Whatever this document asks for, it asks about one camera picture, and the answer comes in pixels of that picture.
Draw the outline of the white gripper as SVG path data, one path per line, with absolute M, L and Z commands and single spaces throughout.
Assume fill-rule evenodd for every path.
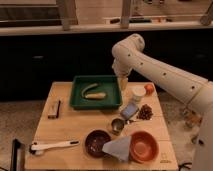
M 125 90 L 128 83 L 128 76 L 130 75 L 132 68 L 124 63 L 115 59 L 112 64 L 112 69 L 117 77 L 120 77 L 120 88 Z

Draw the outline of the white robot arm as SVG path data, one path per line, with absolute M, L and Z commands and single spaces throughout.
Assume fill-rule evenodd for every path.
M 116 76 L 125 79 L 135 70 L 167 93 L 201 114 L 191 171 L 213 171 L 213 81 L 171 66 L 143 53 L 145 41 L 132 34 L 112 47 Z

